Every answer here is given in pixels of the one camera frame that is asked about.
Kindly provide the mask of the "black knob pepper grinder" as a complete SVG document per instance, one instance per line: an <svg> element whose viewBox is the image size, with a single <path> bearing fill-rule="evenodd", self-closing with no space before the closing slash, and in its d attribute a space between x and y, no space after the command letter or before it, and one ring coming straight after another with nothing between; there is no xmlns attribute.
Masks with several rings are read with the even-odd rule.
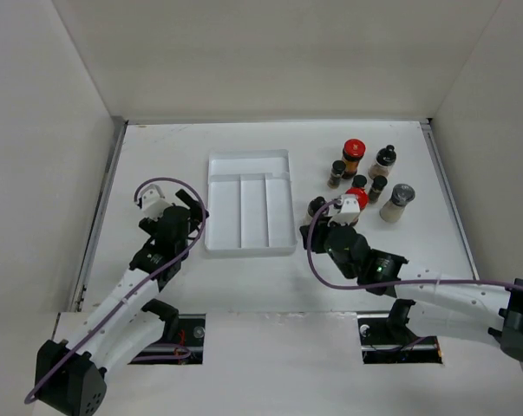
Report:
<svg viewBox="0 0 523 416"><path fill-rule="evenodd" d="M377 176L387 178L396 163L396 149L393 145L387 145L376 154L375 160L368 170L371 179Z"/></svg>

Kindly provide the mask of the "small black cap spice bottle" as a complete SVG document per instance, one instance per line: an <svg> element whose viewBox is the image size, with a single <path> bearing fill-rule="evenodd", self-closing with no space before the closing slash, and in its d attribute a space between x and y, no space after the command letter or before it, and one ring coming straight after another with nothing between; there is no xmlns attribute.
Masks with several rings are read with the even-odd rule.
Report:
<svg viewBox="0 0 523 416"><path fill-rule="evenodd" d="M346 165L342 160L335 160L330 169L330 176L327 181L327 186L331 189L337 189L341 183L343 173Z"/></svg>

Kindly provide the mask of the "red lid dark sauce jar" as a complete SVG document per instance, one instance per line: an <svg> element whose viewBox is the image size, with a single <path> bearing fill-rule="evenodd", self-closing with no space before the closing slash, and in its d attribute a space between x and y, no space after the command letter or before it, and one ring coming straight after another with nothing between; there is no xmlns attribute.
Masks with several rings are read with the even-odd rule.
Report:
<svg viewBox="0 0 523 416"><path fill-rule="evenodd" d="M364 209L366 208L367 204L369 203L369 196L367 192L361 187L351 187L345 194L354 196L359 205L359 213L356 215L354 220L350 222L351 226L355 226L358 223L359 218L363 213Z"/></svg>

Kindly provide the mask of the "clear cap salt grinder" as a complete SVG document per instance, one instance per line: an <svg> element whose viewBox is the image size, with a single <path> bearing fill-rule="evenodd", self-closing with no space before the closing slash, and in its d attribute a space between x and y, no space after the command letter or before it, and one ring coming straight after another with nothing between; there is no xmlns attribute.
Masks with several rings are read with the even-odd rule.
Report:
<svg viewBox="0 0 523 416"><path fill-rule="evenodd" d="M381 219L387 223L396 223L402 217L407 205L414 199L415 190L411 185L395 185L389 200L379 211Z"/></svg>

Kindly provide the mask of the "black knob cream grinder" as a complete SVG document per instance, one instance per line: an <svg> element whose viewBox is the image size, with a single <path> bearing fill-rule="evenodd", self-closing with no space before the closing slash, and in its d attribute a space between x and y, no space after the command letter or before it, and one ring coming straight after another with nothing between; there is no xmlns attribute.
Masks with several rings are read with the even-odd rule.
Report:
<svg viewBox="0 0 523 416"><path fill-rule="evenodd" d="M304 217L304 225L309 226L312 222L313 216L317 213L319 209L321 209L327 201L324 197L318 196L311 200L311 202L307 205L307 211ZM329 207L326 207L318 216L318 223L327 223L329 217Z"/></svg>

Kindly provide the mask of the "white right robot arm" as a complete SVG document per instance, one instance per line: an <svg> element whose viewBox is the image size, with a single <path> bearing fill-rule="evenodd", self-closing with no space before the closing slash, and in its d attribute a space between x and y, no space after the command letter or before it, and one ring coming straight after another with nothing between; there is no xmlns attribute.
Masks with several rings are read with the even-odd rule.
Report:
<svg viewBox="0 0 523 416"><path fill-rule="evenodd" d="M394 299L388 337L446 336L497 347L523 363L523 279L512 283L452 278L374 249L348 225L318 219L300 228L309 257L326 254L350 290Z"/></svg>

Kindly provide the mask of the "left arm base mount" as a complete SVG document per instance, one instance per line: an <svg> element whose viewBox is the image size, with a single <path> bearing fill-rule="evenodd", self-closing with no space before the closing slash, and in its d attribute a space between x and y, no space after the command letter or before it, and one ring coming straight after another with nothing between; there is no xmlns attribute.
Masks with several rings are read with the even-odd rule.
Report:
<svg viewBox="0 0 523 416"><path fill-rule="evenodd" d="M162 337L130 361L134 365L201 365L206 340L205 315L180 315Z"/></svg>

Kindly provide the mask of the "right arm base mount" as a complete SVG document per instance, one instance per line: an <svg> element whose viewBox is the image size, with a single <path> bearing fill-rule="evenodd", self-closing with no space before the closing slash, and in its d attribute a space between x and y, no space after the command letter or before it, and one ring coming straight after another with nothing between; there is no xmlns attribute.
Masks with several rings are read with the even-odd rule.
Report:
<svg viewBox="0 0 523 416"><path fill-rule="evenodd" d="M386 314L357 316L364 364L442 364L436 337L419 337L405 328L392 329L387 318Z"/></svg>

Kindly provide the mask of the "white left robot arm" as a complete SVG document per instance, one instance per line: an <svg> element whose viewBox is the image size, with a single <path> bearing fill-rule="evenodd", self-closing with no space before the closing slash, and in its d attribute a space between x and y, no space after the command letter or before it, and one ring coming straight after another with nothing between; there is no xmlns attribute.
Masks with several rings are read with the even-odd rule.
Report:
<svg viewBox="0 0 523 416"><path fill-rule="evenodd" d="M64 415L92 415L105 399L108 378L147 346L166 346L178 335L177 310L158 296L180 272L205 229L208 212L199 194L182 185L180 204L166 201L157 185L134 195L148 238L121 280L71 336L48 340L36 356L35 385L25 403L36 400Z"/></svg>

